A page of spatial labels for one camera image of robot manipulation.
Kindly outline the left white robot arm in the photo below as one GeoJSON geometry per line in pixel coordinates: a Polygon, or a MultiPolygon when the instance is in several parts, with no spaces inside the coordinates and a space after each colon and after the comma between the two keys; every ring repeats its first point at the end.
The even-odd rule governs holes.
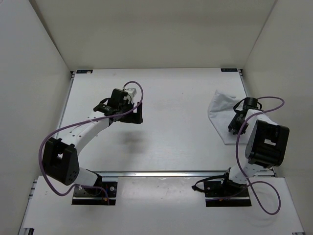
{"type": "Polygon", "coordinates": [[[102,178],[94,171],[79,166],[78,156],[83,148],[101,131],[114,122],[141,124],[142,102],[135,103],[135,88],[114,89],[109,98],[99,102],[82,124],[59,139],[50,137],[40,151],[41,170],[45,179],[72,187],[82,187],[92,195],[107,193],[102,178]]]}

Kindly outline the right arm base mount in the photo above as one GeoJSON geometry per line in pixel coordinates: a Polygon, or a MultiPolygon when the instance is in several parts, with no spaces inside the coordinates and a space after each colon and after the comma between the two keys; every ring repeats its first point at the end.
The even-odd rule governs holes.
{"type": "Polygon", "coordinates": [[[201,179],[192,190],[204,193],[207,208],[252,206],[246,184],[231,181],[228,173],[201,179]]]}

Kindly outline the white skirt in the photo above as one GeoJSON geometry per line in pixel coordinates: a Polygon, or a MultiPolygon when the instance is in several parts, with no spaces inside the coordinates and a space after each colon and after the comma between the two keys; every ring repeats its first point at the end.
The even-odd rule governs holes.
{"type": "Polygon", "coordinates": [[[235,95],[216,90],[208,106],[208,118],[225,145],[235,145],[237,135],[229,131],[228,127],[234,119],[235,131],[239,130],[245,120],[243,117],[239,122],[233,107],[240,102],[235,95]]]}

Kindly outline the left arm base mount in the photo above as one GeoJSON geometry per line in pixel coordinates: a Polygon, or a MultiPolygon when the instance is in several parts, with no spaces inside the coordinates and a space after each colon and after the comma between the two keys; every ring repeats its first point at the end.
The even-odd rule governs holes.
{"type": "Polygon", "coordinates": [[[106,191],[109,198],[101,189],[76,187],[72,196],[72,204],[80,206],[115,206],[118,178],[103,177],[100,187],[106,191]]]}

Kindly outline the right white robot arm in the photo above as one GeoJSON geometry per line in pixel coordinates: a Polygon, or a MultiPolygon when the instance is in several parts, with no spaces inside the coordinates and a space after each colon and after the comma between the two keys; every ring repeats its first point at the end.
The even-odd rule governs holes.
{"type": "Polygon", "coordinates": [[[234,107],[235,117],[228,126],[228,131],[238,138],[250,134],[245,160],[241,166],[227,170],[219,184],[221,194],[231,196],[247,184],[247,178],[258,171],[280,166],[283,162],[290,129],[272,121],[262,110],[262,104],[256,98],[246,97],[234,107]]]}

